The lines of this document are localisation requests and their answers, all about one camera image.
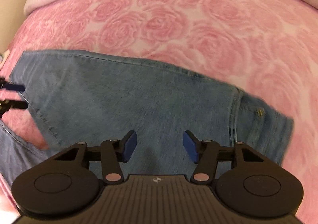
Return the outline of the blue denim jeans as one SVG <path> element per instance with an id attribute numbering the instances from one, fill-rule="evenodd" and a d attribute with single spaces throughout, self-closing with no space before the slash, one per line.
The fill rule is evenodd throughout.
<path id="1" fill-rule="evenodd" d="M 24 52 L 10 81 L 48 145 L 37 149 L 1 124 L 1 175 L 8 184 L 77 142 L 98 146 L 134 130 L 124 174 L 186 174 L 194 164 L 183 133 L 222 146 L 242 141 L 280 164 L 293 120 L 243 90 L 163 62 L 87 51 Z"/>

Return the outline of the pink floral bed blanket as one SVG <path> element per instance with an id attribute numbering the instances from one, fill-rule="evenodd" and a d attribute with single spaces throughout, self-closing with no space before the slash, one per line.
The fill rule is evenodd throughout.
<path id="1" fill-rule="evenodd" d="M 226 81 L 294 118 L 283 166 L 304 186 L 297 216 L 317 223 L 317 10 L 300 0 L 60 0 L 9 44 L 159 60 Z"/>

